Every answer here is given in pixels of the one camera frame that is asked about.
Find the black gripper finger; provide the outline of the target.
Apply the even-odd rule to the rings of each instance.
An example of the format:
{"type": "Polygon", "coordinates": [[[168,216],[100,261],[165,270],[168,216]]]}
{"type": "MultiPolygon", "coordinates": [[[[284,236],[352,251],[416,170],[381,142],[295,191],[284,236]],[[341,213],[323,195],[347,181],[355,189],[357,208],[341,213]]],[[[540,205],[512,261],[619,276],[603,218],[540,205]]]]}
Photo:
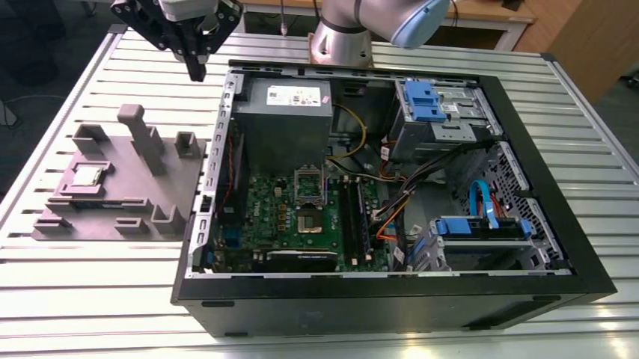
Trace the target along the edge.
{"type": "Polygon", "coordinates": [[[243,14],[244,6],[239,1],[219,1],[215,12],[216,24],[211,30],[197,36],[195,70],[196,82],[204,81],[208,56],[217,52],[228,36],[235,31],[243,14]]]}
{"type": "Polygon", "coordinates": [[[148,33],[149,18],[144,11],[144,1],[113,1],[109,7],[113,15],[143,36],[159,49],[169,49],[188,70],[188,76],[195,81],[196,70],[196,32],[177,31],[175,34],[153,36],[148,33]]]}

